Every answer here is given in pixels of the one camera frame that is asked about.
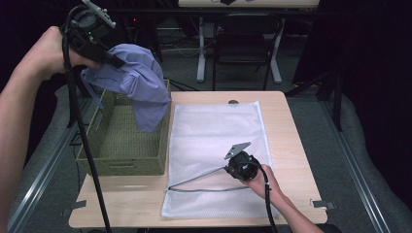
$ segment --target table leg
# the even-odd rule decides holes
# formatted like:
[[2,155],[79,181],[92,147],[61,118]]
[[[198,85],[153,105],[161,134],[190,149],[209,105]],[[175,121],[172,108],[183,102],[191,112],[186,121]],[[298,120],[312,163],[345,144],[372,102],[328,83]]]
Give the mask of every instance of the table leg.
[[282,34],[283,34],[283,28],[282,28],[281,32],[279,33],[278,38],[276,38],[275,49],[274,49],[273,54],[272,54],[272,61],[270,62],[270,69],[272,70],[273,81],[276,84],[282,83],[282,78],[281,78],[281,74],[279,73],[278,63],[276,62],[276,54],[278,53],[279,44],[281,43]]
[[199,18],[199,64],[197,66],[197,82],[203,83],[205,81],[205,38],[203,34],[203,17]]

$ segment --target wire basket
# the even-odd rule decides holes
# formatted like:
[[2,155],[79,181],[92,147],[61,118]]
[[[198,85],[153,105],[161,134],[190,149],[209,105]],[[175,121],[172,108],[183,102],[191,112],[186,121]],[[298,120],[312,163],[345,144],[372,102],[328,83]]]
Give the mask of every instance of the wire basket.
[[[170,92],[169,81],[165,81]],[[103,109],[97,108],[87,138],[99,176],[156,176],[164,174],[169,133],[170,104],[154,132],[136,127],[131,100],[104,90]],[[91,175],[82,146],[76,161]]]

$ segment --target mesh bag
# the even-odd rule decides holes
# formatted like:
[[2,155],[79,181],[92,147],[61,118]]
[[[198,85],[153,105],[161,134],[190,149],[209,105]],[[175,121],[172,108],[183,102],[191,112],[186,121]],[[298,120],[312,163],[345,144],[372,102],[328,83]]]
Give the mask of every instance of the mesh bag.
[[245,142],[245,152],[272,166],[258,102],[176,105],[162,216],[267,216],[264,200],[223,169],[231,146]]

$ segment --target black office chair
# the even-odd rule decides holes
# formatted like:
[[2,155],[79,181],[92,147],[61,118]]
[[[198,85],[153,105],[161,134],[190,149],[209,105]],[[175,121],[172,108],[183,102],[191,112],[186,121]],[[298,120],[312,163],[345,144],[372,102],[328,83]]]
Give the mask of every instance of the black office chair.
[[217,64],[266,66],[262,88],[266,90],[276,38],[282,27],[282,21],[269,14],[239,13],[220,18],[214,28],[213,90]]

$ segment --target table surface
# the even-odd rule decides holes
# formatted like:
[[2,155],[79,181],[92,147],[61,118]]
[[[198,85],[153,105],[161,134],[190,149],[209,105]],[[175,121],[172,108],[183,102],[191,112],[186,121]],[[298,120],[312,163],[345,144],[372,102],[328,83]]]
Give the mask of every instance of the table surface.
[[[175,105],[218,104],[237,100],[259,101],[266,129],[274,173],[284,193],[315,223],[325,223],[326,212],[310,205],[321,200],[312,171],[294,125],[289,105],[280,91],[182,91],[172,92],[171,122]],[[169,218],[161,216],[167,168],[163,176],[100,177],[112,227],[220,227],[269,225],[267,217]],[[74,228],[104,227],[92,177],[87,175],[78,202],[86,206],[73,210],[69,224]],[[276,224],[287,224],[282,216]]]
[[320,0],[236,0],[230,5],[219,0],[179,0],[179,7],[188,8],[317,8]]

